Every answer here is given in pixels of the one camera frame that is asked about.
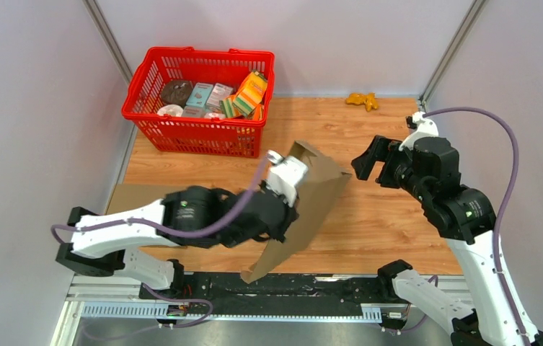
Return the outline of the cardboard sheet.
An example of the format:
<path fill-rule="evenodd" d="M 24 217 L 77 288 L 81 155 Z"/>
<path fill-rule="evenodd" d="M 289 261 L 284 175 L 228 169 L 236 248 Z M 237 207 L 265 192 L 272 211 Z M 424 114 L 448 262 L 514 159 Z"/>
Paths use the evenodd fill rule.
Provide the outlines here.
<path fill-rule="evenodd" d="M 304 182 L 296 189 L 299 217 L 288 227 L 285 241 L 268 241 L 259 259 L 240 273 L 241 279 L 248 284 L 263 278 L 308 248 L 352 177 L 334 159 L 306 141 L 294 141 L 288 155 L 308 167 Z"/>

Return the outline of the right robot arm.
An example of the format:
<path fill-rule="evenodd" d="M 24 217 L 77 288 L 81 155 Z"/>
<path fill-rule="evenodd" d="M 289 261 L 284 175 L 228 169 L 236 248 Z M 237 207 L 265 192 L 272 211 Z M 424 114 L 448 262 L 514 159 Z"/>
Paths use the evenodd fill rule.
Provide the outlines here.
<path fill-rule="evenodd" d="M 443 327 L 453 345 L 543 345 L 543 331 L 531 322 L 516 289 L 500 270 L 503 257 L 493 233 L 495 211 L 484 193 L 462 184 L 459 152 L 450 142 L 426 137 L 404 147 L 401 141 L 375 136 L 351 165 L 357 178 L 366 180 L 376 163 L 382 163 L 376 182 L 413 196 L 446 240 L 472 302 L 451 297 L 401 259 L 379 268 L 379 297 L 416 305 Z"/>

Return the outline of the cardboard box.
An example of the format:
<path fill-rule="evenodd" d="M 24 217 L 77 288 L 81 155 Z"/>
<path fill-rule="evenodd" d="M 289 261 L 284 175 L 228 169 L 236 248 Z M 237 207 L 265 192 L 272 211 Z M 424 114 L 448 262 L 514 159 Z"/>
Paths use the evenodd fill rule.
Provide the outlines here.
<path fill-rule="evenodd" d="M 112 192 L 105 214 L 110 215 L 140 208 L 155 200 L 165 198 L 167 194 L 181 191 L 185 188 L 185 185 L 118 184 Z"/>

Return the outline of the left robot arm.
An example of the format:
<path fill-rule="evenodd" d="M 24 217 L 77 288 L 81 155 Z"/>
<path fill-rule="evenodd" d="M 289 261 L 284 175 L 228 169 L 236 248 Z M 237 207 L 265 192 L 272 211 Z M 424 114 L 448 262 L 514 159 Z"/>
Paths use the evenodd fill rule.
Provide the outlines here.
<path fill-rule="evenodd" d="M 234 194 L 221 188 L 191 186 L 148 205 L 99 216 L 73 208 L 66 225 L 71 241 L 60 240 L 56 262 L 90 277 L 123 276 L 138 280 L 169 299 L 179 298 L 186 281 L 182 266 L 143 253 L 147 246 L 233 248 L 245 241 L 285 241 L 299 217 L 295 187 L 261 182 L 258 190 Z"/>

